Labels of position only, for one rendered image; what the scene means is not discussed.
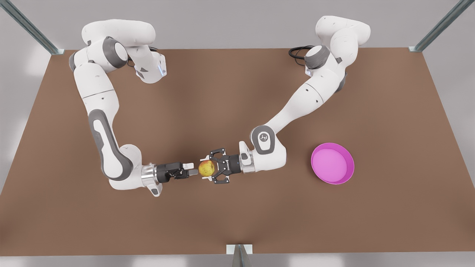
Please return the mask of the silver frame post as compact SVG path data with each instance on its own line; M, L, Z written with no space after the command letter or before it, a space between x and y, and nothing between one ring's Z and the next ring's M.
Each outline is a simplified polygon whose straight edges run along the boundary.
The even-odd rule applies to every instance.
M415 46L408 47L408 50L413 53L423 52L474 2L475 0L459 0Z
M253 254L251 244L227 244L226 254L233 255L231 267L252 267L249 254Z
M10 0L0 0L0 7L51 55L64 54Z

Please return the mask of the pink round bowl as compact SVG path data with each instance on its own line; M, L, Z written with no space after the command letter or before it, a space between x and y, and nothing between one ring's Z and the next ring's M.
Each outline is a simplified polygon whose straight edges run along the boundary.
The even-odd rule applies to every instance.
M355 170L351 153L336 143L323 143L317 146L310 159L314 174L322 181L339 185L348 182Z

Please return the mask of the yellow-red apple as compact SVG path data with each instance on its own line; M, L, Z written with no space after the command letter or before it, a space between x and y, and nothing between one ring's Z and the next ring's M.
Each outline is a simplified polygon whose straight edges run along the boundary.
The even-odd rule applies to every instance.
M198 171L202 177L210 177L215 173L215 164L210 159L203 160L200 162Z

